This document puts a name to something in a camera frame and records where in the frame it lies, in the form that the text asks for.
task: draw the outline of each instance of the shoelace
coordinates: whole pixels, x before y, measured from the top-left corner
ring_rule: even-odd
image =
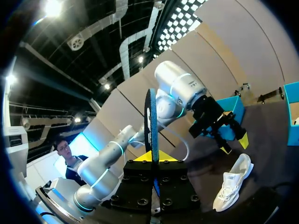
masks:
[[[236,188],[237,185],[234,188],[231,188],[229,186],[224,187],[224,183],[223,183],[218,198],[223,201],[228,201],[229,197],[235,192]]]

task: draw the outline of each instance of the robotic arm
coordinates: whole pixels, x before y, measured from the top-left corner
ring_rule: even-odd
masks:
[[[219,148],[225,151],[230,147],[218,134],[220,126],[230,124],[238,140],[245,135],[246,130],[233,119],[233,113],[224,115],[224,110],[217,102],[206,96],[205,86],[175,63],[165,61],[159,64],[155,78],[159,83],[156,94],[158,131],[192,110],[197,121],[189,129],[193,137],[209,133],[214,136]],[[132,126],[127,126],[97,156],[85,160],[78,168],[78,174],[87,185],[75,193],[75,204],[81,210],[92,211],[103,199],[110,198],[120,181],[109,167],[123,155],[129,144],[137,147],[143,142],[144,124],[138,132]]]

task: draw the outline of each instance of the dark shirt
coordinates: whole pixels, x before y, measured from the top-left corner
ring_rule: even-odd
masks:
[[[84,155],[80,155],[78,156],[80,159],[82,159],[83,161],[86,160],[88,157],[84,156]],[[85,181],[83,181],[81,179],[81,177],[75,172],[75,171],[72,171],[70,169],[66,169],[66,172],[65,172],[65,178],[66,179],[70,179],[70,180],[74,180],[76,181],[80,186],[83,186],[85,185]]]

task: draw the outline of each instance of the white sneaker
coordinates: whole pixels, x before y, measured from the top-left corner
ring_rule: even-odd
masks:
[[[229,173],[223,174],[222,188],[213,203],[217,212],[224,211],[232,206],[239,198],[239,190],[251,173],[253,164],[247,154],[241,154]]]

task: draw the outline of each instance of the cyan box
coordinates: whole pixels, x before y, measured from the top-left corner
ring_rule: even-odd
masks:
[[[285,85],[286,108],[288,110],[288,146],[299,146],[299,125],[294,125],[290,104],[299,102],[299,82]]]
[[[245,108],[239,96],[219,99],[217,100],[217,103],[224,109],[224,111],[232,111],[235,114],[235,120],[241,124],[243,115],[245,113]],[[225,140],[233,141],[235,139],[235,133],[229,125],[223,125],[220,127],[219,133]]]

